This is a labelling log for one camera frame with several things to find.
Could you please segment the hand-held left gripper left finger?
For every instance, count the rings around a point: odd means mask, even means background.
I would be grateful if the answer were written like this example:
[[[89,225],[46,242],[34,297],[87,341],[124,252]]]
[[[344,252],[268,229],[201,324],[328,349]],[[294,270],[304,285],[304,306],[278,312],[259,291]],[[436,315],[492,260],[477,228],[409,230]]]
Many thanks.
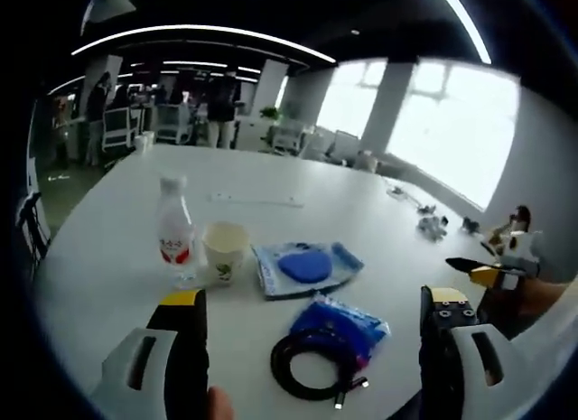
[[[169,294],[102,363],[92,400],[105,419],[205,419],[210,366],[203,289]]]

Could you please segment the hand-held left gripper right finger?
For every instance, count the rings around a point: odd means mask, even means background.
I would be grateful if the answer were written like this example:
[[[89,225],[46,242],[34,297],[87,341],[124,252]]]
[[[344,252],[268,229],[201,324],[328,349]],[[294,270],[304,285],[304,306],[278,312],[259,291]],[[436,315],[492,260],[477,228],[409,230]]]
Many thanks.
[[[517,406],[517,353],[453,288],[421,287],[421,419],[506,419]]]

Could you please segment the person's right hand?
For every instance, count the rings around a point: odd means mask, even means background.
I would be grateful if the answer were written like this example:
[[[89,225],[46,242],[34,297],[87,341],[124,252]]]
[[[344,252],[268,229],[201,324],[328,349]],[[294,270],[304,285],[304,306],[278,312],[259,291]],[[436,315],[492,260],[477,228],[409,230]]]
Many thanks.
[[[541,317],[572,284],[549,283],[537,278],[527,279],[521,288],[518,316],[532,319]]]

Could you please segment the person's left hand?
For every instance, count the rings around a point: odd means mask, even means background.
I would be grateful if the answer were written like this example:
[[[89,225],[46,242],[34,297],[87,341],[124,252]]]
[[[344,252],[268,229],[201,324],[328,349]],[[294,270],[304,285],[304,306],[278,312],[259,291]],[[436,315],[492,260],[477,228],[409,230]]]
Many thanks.
[[[208,389],[208,419],[209,420],[233,420],[234,409],[227,393],[220,387],[213,386]]]

